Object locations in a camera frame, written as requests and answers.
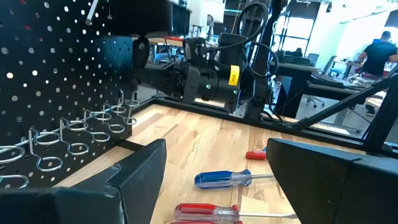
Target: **pegboard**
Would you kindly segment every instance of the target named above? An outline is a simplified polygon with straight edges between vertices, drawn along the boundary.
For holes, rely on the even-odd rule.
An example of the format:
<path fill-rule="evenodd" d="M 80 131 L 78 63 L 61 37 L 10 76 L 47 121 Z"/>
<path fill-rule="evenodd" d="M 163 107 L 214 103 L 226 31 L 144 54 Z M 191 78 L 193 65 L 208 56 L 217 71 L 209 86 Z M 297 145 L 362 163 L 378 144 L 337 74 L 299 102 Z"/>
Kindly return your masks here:
<path fill-rule="evenodd" d="M 59 128 L 61 118 L 81 120 L 84 110 L 101 111 L 104 103 L 116 105 L 120 89 L 130 98 L 131 87 L 120 69 L 131 66 L 132 39 L 112 36 L 108 2 L 99 3 L 92 24 L 86 25 L 90 6 L 85 0 L 0 1 L 0 146 L 25 141 L 30 127 L 51 131 Z M 38 170 L 37 159 L 25 144 L 24 157 L 0 164 L 0 175 L 25 175 L 28 187 L 55 185 L 131 136 L 131 126 L 122 119 L 127 112 L 109 113 L 113 117 L 107 123 L 123 125 L 124 132 L 115 134 L 106 123 L 87 120 L 88 131 L 111 136 L 107 142 L 96 142 L 85 131 L 64 129 L 64 139 L 89 145 L 89 153 L 68 154 L 62 142 L 34 145 L 34 152 L 42 157 L 61 158 L 61 169 Z M 16 153 L 16 149 L 2 153 L 0 160 Z M 56 166 L 53 163 L 43 164 L 51 168 Z M 20 185 L 17 179 L 0 182 L 0 187 Z"/>

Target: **window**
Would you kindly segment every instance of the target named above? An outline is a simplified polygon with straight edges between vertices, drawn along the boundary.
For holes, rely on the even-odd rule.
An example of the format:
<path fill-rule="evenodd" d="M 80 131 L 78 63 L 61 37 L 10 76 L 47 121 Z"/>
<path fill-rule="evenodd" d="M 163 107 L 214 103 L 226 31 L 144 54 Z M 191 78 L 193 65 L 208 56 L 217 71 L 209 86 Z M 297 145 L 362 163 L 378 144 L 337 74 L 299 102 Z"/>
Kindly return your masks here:
<path fill-rule="evenodd" d="M 304 19 L 298 17 L 291 17 L 289 19 L 289 26 L 287 27 L 287 36 L 301 37 L 309 39 L 311 35 L 313 19 Z"/>
<path fill-rule="evenodd" d="M 279 17 L 271 49 L 295 51 L 300 47 L 305 55 L 314 22 L 313 19 L 300 17 Z"/>

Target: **wooden tabletop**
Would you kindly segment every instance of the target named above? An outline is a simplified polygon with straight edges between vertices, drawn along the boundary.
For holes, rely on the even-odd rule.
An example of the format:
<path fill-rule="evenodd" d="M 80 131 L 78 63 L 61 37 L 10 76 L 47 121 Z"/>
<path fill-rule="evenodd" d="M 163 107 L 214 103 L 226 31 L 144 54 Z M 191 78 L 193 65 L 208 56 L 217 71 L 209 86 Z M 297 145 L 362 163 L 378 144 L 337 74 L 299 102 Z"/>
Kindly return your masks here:
<path fill-rule="evenodd" d="M 270 174 L 268 162 L 244 158 L 247 151 L 259 151 L 266 147 L 269 138 L 359 152 L 159 105 L 148 107 L 136 114 L 136 118 L 138 124 L 133 127 L 133 137 L 129 140 L 146 145 L 155 139 L 164 138 L 167 143 L 167 164 L 151 221 L 153 224 L 172 222 L 174 207 L 184 202 L 213 203 L 226 207 L 236 204 L 242 212 L 294 212 L 275 179 L 255 180 L 248 187 L 223 190 L 200 190 L 193 184 L 193 178 L 198 173 L 215 170 L 249 169 L 253 174 Z M 131 153 L 127 149 L 115 147 L 57 186 L 72 186 Z M 297 219 L 280 218 L 243 218 L 242 221 L 245 224 L 300 223 Z"/>

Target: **screwdriver shaft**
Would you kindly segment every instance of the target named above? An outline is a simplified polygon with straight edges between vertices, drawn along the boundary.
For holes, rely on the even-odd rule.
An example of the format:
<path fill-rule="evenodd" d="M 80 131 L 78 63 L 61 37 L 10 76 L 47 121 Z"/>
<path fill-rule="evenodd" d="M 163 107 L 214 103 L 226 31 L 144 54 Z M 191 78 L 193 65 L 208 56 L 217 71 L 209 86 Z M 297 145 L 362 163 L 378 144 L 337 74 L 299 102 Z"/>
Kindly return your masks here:
<path fill-rule="evenodd" d="M 252 179 L 262 179 L 262 178 L 272 178 L 275 177 L 273 174 L 261 174 L 261 175 L 252 175 Z"/>

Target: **metal hook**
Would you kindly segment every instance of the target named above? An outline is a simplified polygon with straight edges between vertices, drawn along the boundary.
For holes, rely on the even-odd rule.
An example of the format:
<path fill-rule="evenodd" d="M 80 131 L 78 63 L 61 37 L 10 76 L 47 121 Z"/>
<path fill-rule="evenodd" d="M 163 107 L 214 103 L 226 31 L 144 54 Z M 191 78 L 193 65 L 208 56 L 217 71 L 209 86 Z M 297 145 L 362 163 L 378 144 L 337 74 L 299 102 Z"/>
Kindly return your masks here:
<path fill-rule="evenodd" d="M 34 128 L 31 128 L 31 130 L 33 130 L 35 132 L 35 136 L 33 137 L 33 141 L 36 144 L 38 144 L 38 145 L 41 145 L 41 146 L 52 146 L 52 145 L 60 142 L 61 135 L 59 133 L 56 133 L 56 132 L 53 132 L 53 131 L 38 132 Z M 55 140 L 49 141 L 49 142 L 42 142 L 42 141 L 38 140 L 39 138 L 46 137 L 46 136 L 51 136 L 51 135 L 55 136 Z"/>
<path fill-rule="evenodd" d="M 4 159 L 4 160 L 0 160 L 0 164 L 6 164 L 9 162 L 14 162 L 17 161 L 18 159 L 20 159 L 22 156 L 24 156 L 25 154 L 25 149 L 23 147 L 20 146 L 0 146 L 0 154 L 8 152 L 12 149 L 18 149 L 19 150 L 19 155 L 11 158 L 11 159 Z"/>
<path fill-rule="evenodd" d="M 65 143 L 65 144 L 67 145 L 67 151 L 68 151 L 68 153 L 71 154 L 71 155 L 73 155 L 73 156 L 81 156 L 81 155 L 83 155 L 83 154 L 88 153 L 88 151 L 89 151 L 90 148 L 88 147 L 87 144 L 85 144 L 85 143 L 72 143 L 72 144 L 70 144 L 69 142 L 66 142 L 66 141 L 63 140 L 63 121 L 62 121 L 62 120 L 66 120 L 66 119 L 64 119 L 64 118 L 61 118 L 61 119 L 60 119 L 61 142 Z M 81 152 L 72 152 L 72 147 L 73 147 L 73 146 L 82 146 L 82 147 L 85 147 L 86 150 L 81 151 Z"/>
<path fill-rule="evenodd" d="M 105 104 L 103 105 L 103 110 L 102 111 L 96 111 L 96 112 L 90 112 L 91 114 L 93 113 L 97 113 L 97 114 L 102 114 L 103 118 L 96 118 L 94 115 L 94 119 L 97 119 L 98 121 L 102 121 L 102 123 L 108 125 L 108 129 L 112 132 L 112 133 L 122 133 L 126 130 L 126 128 L 123 125 L 120 124 L 109 124 L 105 121 L 108 121 L 110 119 L 107 119 L 104 117 L 104 115 L 108 114 L 110 118 L 112 118 L 112 115 L 105 112 Z"/>
<path fill-rule="evenodd" d="M 40 170 L 42 172 L 52 172 L 52 171 L 61 169 L 63 161 L 59 157 L 50 156 L 50 157 L 41 158 L 39 155 L 34 154 L 34 152 L 33 152 L 33 140 L 32 140 L 32 128 L 29 129 L 29 149 L 30 149 L 30 153 L 33 156 L 37 157 L 36 168 L 38 168 L 38 170 Z M 40 163 L 42 161 L 53 160 L 53 159 L 58 160 L 60 164 L 58 166 L 56 166 L 56 167 L 49 168 L 49 169 L 44 169 L 44 168 L 40 167 Z"/>
<path fill-rule="evenodd" d="M 109 121 L 112 119 L 112 115 L 110 113 L 107 113 L 105 111 L 90 111 L 86 109 L 85 111 L 89 112 L 90 114 L 93 115 L 93 118 L 98 121 Z"/>
<path fill-rule="evenodd" d="M 129 114 L 126 118 L 123 118 L 123 121 L 128 125 L 135 125 L 135 124 L 137 124 L 137 119 L 132 117 L 131 110 L 132 110 L 132 107 L 130 107 Z"/>
<path fill-rule="evenodd" d="M 131 108 L 131 107 L 130 107 L 130 109 L 129 109 L 129 114 L 128 114 L 128 116 L 127 116 L 127 117 L 123 117 L 123 116 L 119 115 L 119 113 L 117 113 L 116 111 L 113 111 L 113 110 L 111 109 L 112 107 L 116 107 L 116 106 L 111 106 L 111 105 L 109 105 L 109 104 L 107 104 L 107 103 L 104 103 L 104 105 L 108 106 L 109 109 L 110 109 L 113 113 L 116 113 L 117 116 L 123 118 L 123 121 L 124 121 L 127 125 L 135 125 L 135 124 L 137 123 L 137 119 L 136 119 L 136 118 L 133 118 L 133 117 L 131 116 L 131 112 L 132 112 L 132 108 Z"/>
<path fill-rule="evenodd" d="M 84 123 L 86 123 L 86 117 L 87 117 L 87 112 L 85 111 L 85 115 L 84 115 L 84 118 L 83 118 Z M 111 139 L 111 136 L 108 133 L 105 133 L 105 132 L 91 132 L 91 131 L 87 131 L 86 129 L 84 131 L 86 131 L 87 133 L 90 133 L 91 137 L 96 142 L 107 142 L 107 141 L 109 141 Z M 100 138 L 97 138 L 96 136 L 106 136 L 106 138 L 100 139 Z"/>
<path fill-rule="evenodd" d="M 0 183 L 4 179 L 13 179 L 13 178 L 22 178 L 22 179 L 24 179 L 25 182 L 20 187 L 18 187 L 19 189 L 22 189 L 22 188 L 26 187 L 29 184 L 29 178 L 27 178 L 27 176 L 25 176 L 25 175 L 0 175 Z"/>

